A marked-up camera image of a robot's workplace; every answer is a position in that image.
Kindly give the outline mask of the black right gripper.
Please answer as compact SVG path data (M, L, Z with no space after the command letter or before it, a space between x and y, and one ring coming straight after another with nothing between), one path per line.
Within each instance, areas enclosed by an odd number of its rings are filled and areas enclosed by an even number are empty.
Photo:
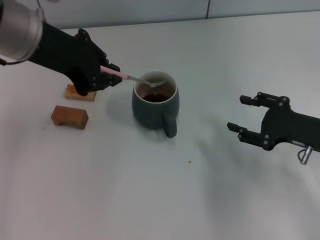
M320 119L294 112L289 98L258 92L253 98L241 95L239 100L244 105L268 108L260 133L231 122L227 123L227 128L237 133L240 142L267 151L280 143L310 146L316 152L320 150Z

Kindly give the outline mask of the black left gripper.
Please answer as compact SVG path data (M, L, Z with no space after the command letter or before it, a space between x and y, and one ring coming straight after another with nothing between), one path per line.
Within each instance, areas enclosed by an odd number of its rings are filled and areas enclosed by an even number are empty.
M87 31L80 28L71 36L48 23L42 26L41 40L28 59L30 62L67 76L81 96L123 81L115 74L101 73L101 66L117 72L121 70L109 62L106 53L91 40Z

